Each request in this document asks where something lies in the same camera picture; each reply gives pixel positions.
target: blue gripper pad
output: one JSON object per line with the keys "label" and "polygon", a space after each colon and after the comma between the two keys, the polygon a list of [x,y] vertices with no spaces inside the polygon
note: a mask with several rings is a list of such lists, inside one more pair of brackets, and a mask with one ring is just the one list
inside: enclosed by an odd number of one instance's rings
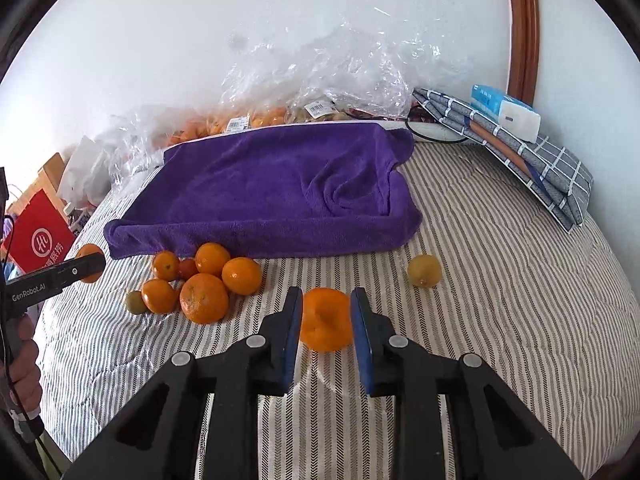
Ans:
{"label": "blue gripper pad", "polygon": [[300,325],[302,323],[302,291],[297,287],[290,287],[285,299],[284,311],[290,309],[289,330],[284,348],[284,366],[282,369],[282,387],[288,391],[293,383],[296,369],[296,354],[300,340]]}
{"label": "blue gripper pad", "polygon": [[370,311],[364,289],[355,288],[351,293],[351,327],[353,328],[353,343],[356,347],[356,358],[358,360],[358,371],[360,372],[360,383],[364,387],[367,395],[373,393],[373,358],[367,327],[364,322],[362,309]]}

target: red paper bag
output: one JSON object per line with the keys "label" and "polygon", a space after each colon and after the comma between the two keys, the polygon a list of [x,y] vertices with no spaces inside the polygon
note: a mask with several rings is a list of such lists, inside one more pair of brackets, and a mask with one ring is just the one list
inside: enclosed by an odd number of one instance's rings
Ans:
{"label": "red paper bag", "polygon": [[75,239],[46,193],[40,190],[20,213],[2,246],[7,250],[11,243],[10,258],[28,274],[60,263]]}

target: green fruit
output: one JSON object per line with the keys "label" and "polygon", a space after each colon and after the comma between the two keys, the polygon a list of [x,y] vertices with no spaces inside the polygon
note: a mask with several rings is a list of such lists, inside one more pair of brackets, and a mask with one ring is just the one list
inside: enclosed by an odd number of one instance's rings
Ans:
{"label": "green fruit", "polygon": [[139,290],[132,290],[126,295],[124,299],[124,306],[127,307],[127,310],[135,316],[149,312],[149,309],[145,305],[145,301],[142,299],[142,292]]}
{"label": "green fruit", "polygon": [[413,258],[406,268],[406,273],[413,286],[424,288],[435,286],[442,279],[440,262],[430,254],[420,254]]}

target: white wall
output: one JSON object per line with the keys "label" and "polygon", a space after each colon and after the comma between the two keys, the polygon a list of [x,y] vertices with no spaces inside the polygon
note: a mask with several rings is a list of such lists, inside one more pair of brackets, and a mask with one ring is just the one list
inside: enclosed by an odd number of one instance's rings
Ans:
{"label": "white wall", "polygon": [[0,84],[0,164],[24,186],[47,155],[98,134],[111,114],[214,104],[239,48],[292,50],[345,22],[439,47],[444,64],[462,68],[457,81],[433,74],[448,91],[503,86],[508,0],[477,1],[59,0]]}
{"label": "white wall", "polygon": [[640,62],[594,0],[540,0],[534,105],[590,168],[588,211],[640,295]]}

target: purple cloth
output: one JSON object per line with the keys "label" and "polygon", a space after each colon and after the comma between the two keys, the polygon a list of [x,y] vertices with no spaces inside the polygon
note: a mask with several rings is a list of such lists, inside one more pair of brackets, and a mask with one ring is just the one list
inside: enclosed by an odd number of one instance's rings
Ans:
{"label": "purple cloth", "polygon": [[394,170],[414,149],[375,123],[267,128],[180,144],[104,237],[112,258],[204,242],[252,258],[387,251],[422,220]]}

